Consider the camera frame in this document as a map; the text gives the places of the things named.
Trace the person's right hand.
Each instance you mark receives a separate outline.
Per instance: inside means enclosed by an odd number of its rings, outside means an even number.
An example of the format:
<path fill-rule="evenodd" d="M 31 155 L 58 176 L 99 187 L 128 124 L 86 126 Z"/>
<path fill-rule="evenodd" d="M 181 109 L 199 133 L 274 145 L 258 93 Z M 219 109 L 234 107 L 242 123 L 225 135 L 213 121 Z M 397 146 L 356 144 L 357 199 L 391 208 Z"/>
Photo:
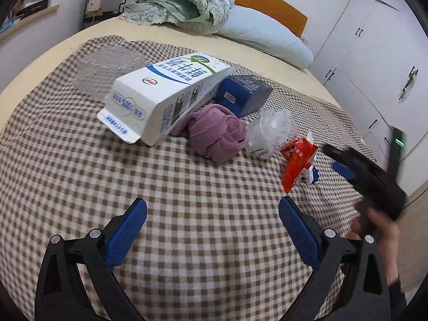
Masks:
<path fill-rule="evenodd" d="M 384 212 L 369 208 L 367 215 L 375 226 L 377 233 L 377 247 L 385 272 L 387 285 L 392 286 L 399 281 L 398 251 L 399 227 Z"/>

